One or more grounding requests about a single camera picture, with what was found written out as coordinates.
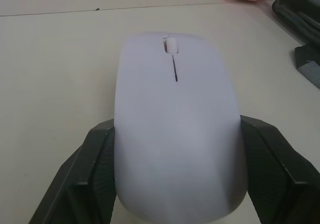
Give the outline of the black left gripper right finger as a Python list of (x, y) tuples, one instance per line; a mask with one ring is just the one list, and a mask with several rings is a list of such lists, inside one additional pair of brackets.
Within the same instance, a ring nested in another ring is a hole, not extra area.
[(241, 116), (248, 194), (262, 224), (318, 224), (320, 173), (273, 125)]

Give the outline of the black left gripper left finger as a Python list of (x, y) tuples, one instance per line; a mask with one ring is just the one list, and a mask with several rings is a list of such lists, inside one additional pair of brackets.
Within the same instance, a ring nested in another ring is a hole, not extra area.
[(93, 127), (61, 165), (31, 224), (109, 224), (116, 200), (114, 121)]

